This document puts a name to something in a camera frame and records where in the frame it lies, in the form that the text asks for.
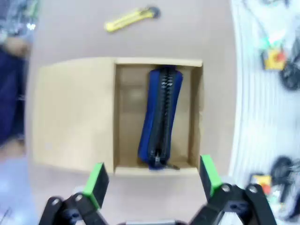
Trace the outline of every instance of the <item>green gripper pad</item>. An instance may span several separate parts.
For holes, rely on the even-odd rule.
[[[108,183],[109,178],[104,163],[97,163],[83,191],[97,209],[102,207]]]
[[[219,177],[215,165],[209,155],[200,156],[200,178],[206,199],[209,200],[215,193],[216,189],[218,189],[222,184],[221,178]]]

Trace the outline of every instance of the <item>cardboard box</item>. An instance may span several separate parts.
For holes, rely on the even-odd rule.
[[[145,119],[148,76],[159,65],[183,74],[171,139],[170,164],[180,171],[150,171],[137,157]],[[203,110],[201,60],[86,58],[43,67],[35,84],[32,121],[34,161],[109,173],[197,173]]]

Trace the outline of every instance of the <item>black zipper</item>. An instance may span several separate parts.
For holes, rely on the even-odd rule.
[[[175,71],[173,69],[169,67],[161,69],[157,105],[148,144],[148,157],[153,167],[167,166],[166,155],[169,148],[169,139],[171,138],[170,124],[172,119],[174,79]]]

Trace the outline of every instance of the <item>blue zipper pouch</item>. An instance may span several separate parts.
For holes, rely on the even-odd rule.
[[[167,166],[171,151],[171,134],[182,73],[174,66],[150,71],[147,112],[140,139],[138,157],[150,169]]]

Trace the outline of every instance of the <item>green part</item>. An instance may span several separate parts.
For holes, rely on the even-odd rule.
[[[94,206],[97,208],[97,209],[100,209],[100,206],[93,194],[93,190],[94,190],[94,187],[96,185],[96,182],[97,182],[97,179],[98,179],[98,176],[100,174],[100,171],[102,169],[102,165],[103,163],[97,163],[95,166],[94,166],[94,169],[93,171],[90,173],[90,177],[88,179],[88,182],[83,190],[83,194],[88,197],[92,203],[94,204]]]
[[[218,189],[221,184],[221,178],[219,177],[216,167],[210,157],[210,155],[202,155],[202,161],[204,163],[205,169],[207,171],[208,177],[211,182],[211,187],[210,187],[210,196],[213,196],[216,189]]]

